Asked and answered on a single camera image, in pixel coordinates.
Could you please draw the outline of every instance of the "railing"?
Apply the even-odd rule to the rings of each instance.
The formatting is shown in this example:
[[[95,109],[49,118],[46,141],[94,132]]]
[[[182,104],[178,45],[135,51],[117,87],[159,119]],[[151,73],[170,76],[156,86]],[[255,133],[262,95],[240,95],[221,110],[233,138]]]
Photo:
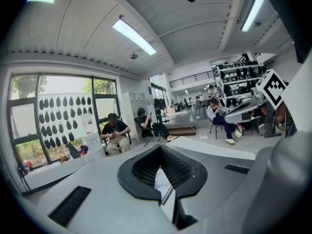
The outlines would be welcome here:
[[[187,76],[187,77],[184,77],[181,79],[170,81],[170,86],[172,88],[174,88],[177,86],[182,86],[182,85],[187,84],[187,83],[196,82],[199,80],[205,80],[205,79],[209,79],[209,78],[214,78],[214,73],[212,70],[204,72],[204,73],[200,73],[200,74],[196,74],[196,75],[192,75],[192,76]]]

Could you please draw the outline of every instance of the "khaki pants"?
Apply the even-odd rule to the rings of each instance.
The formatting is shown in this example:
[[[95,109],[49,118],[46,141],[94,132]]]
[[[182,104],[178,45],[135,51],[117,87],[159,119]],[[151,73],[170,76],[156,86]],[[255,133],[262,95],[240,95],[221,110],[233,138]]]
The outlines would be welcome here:
[[[112,138],[107,145],[107,152],[110,156],[124,153],[130,150],[130,142],[126,136]]]

